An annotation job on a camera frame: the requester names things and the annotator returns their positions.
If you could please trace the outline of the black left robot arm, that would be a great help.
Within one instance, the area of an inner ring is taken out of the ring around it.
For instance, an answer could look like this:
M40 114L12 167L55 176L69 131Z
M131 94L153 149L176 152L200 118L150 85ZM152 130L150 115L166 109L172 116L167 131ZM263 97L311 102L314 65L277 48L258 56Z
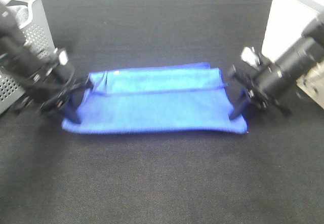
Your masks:
M25 97L14 104L16 112L34 102L40 114L60 114L73 123L82 122L76 112L75 93L92 89L90 78L75 76L65 49L39 58L5 5L1 5L1 52L1 68L25 91Z

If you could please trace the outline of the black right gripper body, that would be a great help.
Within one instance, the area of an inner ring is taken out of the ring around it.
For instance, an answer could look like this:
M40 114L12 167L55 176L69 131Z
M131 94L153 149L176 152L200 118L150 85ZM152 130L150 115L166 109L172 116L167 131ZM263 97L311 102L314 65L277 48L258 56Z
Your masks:
M292 75L282 66L292 53L293 49L289 48L273 62L262 53L256 53L254 47L243 48L240 58L254 68L255 73L248 74L233 67L230 74L231 78L243 85L243 89L249 91L251 102L242 115L253 110L265 110L270 104L284 116L292 114L290 108L278 100L293 84Z

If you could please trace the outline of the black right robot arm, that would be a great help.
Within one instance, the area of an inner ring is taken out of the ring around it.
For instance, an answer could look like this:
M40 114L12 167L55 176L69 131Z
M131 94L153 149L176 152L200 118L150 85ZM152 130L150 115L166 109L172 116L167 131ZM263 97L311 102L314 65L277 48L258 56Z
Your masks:
M256 72L248 74L232 69L230 76L244 88L229 119L253 109L265 110L268 105L275 106L285 116L290 115L291 110L278 99L298 78L323 61L323 13L308 23L301 36L275 62L256 53L253 47L244 47L240 56Z

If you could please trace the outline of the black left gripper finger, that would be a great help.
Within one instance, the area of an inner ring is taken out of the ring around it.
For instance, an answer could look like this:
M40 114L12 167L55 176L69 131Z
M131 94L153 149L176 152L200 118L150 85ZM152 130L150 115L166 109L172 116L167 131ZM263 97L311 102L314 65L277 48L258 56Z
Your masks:
M73 92L93 89L94 85L89 76L76 78L73 83Z
M80 124L81 120L77 114L77 108L79 106L77 97L72 95L68 98L68 100L64 104L63 114L64 116L75 124Z

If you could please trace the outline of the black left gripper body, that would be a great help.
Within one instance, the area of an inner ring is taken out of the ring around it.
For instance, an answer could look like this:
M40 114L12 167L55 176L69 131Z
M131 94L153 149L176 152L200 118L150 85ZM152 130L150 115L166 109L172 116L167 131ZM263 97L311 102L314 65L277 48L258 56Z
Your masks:
M38 107L41 115L64 116L63 108L73 92L75 68L65 49L56 49L39 58L29 48L14 51L14 79L27 97Z

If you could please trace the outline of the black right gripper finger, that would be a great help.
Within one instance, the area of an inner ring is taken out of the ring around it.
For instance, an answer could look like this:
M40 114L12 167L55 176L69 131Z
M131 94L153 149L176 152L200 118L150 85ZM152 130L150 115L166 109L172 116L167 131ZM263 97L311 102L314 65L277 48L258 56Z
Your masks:
M251 98L247 89L242 89L237 101L233 104L233 111L229 114L230 120L235 120L249 107Z

